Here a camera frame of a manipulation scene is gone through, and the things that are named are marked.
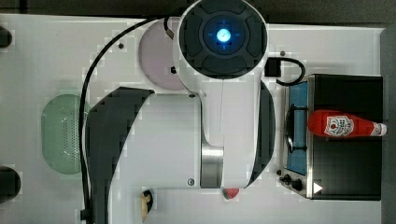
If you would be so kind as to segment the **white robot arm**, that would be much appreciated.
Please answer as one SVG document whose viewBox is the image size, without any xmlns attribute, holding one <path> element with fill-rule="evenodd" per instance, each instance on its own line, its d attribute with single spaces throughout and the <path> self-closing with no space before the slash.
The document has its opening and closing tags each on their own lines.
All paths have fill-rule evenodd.
<svg viewBox="0 0 396 224">
<path fill-rule="evenodd" d="M 248 0 L 196 0 L 136 30 L 141 83 L 84 123 L 87 224 L 143 224 L 158 189 L 246 188 L 273 155 L 268 31 Z"/>
</svg>

